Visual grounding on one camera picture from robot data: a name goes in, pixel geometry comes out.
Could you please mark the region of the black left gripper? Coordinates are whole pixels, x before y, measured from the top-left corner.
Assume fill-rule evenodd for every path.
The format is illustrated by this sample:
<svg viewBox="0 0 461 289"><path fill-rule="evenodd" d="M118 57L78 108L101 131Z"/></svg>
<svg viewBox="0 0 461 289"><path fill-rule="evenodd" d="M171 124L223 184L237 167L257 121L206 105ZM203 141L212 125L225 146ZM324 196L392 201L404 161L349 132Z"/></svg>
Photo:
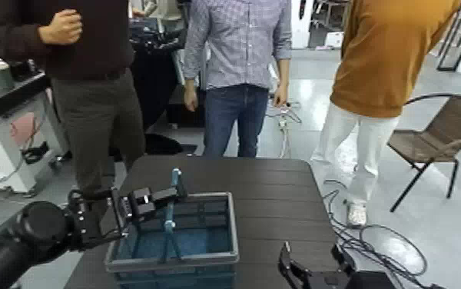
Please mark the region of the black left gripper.
<svg viewBox="0 0 461 289"><path fill-rule="evenodd" d="M94 197L74 189L68 193L66 221L68 233L66 244L69 251L86 251L128 236L128 222L149 221L156 216L156 210L169 202L181 201L187 197L181 186L173 186L160 191L141 188L127 197L118 196L115 189L96 194ZM103 232L101 221L104 204L112 210L116 227Z"/></svg>

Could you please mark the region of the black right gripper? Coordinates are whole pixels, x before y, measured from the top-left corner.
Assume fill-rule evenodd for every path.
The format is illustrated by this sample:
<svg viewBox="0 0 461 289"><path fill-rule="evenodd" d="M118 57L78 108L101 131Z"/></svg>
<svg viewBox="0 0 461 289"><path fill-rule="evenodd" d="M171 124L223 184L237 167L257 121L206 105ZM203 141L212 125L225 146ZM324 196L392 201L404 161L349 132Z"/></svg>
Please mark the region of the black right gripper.
<svg viewBox="0 0 461 289"><path fill-rule="evenodd" d="M350 276L356 271L355 260L335 244L331 249L339 271L313 271L291 258L291 246L283 243L278 258L278 271L292 289L351 289L354 288Z"/></svg>

